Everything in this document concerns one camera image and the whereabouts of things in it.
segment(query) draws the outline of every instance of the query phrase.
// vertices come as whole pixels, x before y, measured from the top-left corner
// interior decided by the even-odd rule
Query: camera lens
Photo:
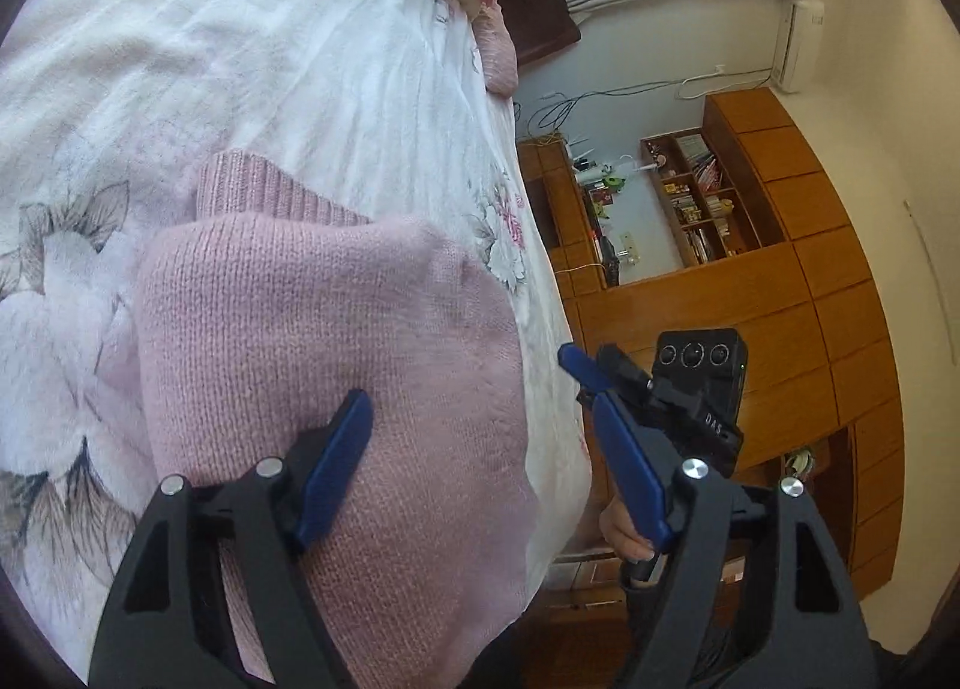
[[[730,348],[726,345],[714,345],[713,350],[710,351],[710,363],[716,366],[726,364],[728,358],[730,358]]]
[[[704,360],[704,346],[699,342],[690,342],[683,348],[683,355],[680,356],[680,360],[683,361],[683,366],[690,368],[700,366],[700,362]]]

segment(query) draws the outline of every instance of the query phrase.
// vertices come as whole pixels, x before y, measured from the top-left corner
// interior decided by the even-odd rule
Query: metal screw
[[[256,473],[261,478],[273,478],[283,471],[283,462],[277,457],[260,459],[256,464]]]
[[[168,475],[166,478],[163,478],[160,481],[160,491],[166,494],[168,497],[172,497],[174,494],[179,494],[179,492],[184,490],[184,479],[179,475]]]
[[[788,497],[799,497],[803,494],[803,483],[797,478],[784,478],[781,481],[781,491]]]
[[[694,478],[695,481],[701,481],[710,471],[707,462],[704,462],[703,459],[685,459],[680,468],[683,469],[685,476]]]

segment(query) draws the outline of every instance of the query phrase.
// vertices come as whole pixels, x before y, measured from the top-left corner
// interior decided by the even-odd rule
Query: pink pillow
[[[473,37],[480,50],[483,77],[487,90],[510,98],[517,92],[517,48],[503,21],[503,11],[496,0],[483,0],[480,14],[473,21]]]

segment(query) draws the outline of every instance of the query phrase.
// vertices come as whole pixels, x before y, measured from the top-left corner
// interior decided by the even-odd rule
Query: blue gripper pad
[[[351,391],[337,411],[332,433],[304,486],[296,540],[306,548],[328,535],[350,478],[373,433],[373,404],[366,391]]]
[[[664,488],[632,433],[634,421],[623,414],[608,396],[613,384],[596,361],[573,343],[560,347],[557,360],[584,390],[594,393],[593,429],[634,526],[653,543],[654,548],[668,550],[675,534],[666,523]]]

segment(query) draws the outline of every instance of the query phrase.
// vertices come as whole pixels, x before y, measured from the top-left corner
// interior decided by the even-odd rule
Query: open cabinet shelf
[[[659,163],[647,174],[684,266],[739,256],[762,246],[736,179],[699,129],[643,139],[640,158],[643,163]],[[759,212],[771,214],[769,209]]]

